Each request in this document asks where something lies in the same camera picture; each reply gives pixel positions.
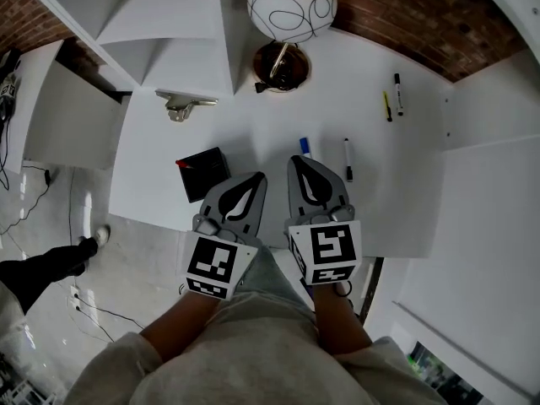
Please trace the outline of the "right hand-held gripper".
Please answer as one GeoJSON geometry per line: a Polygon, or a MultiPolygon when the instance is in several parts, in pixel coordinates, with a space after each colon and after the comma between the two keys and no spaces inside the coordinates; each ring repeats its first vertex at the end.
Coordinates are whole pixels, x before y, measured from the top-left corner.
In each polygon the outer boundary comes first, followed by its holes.
{"type": "Polygon", "coordinates": [[[361,224],[348,205],[343,180],[322,163],[300,155],[289,159],[287,177],[292,218],[332,210],[287,229],[289,249],[305,283],[313,286],[350,280],[362,263],[361,224]]]}

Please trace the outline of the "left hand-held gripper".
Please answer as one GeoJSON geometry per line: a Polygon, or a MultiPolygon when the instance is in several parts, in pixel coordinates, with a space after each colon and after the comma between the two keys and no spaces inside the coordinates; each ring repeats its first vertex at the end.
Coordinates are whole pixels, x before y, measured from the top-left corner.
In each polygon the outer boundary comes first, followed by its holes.
{"type": "Polygon", "coordinates": [[[197,227],[185,233],[180,251],[180,276],[189,291],[218,300],[232,298],[259,252],[259,240],[249,236],[257,236],[266,194],[262,172],[230,177],[208,192],[200,209],[208,219],[195,219],[197,227]]]}

